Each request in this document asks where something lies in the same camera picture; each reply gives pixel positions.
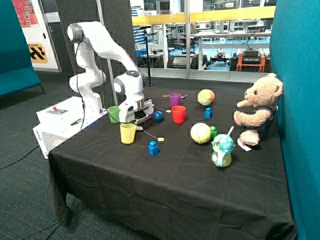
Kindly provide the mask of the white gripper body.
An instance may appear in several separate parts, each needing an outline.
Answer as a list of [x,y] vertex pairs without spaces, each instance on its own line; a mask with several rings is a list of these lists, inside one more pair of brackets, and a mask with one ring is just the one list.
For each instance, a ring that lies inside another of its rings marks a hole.
[[131,101],[125,100],[119,105],[119,122],[122,124],[141,124],[148,120],[148,115],[154,113],[151,99]]

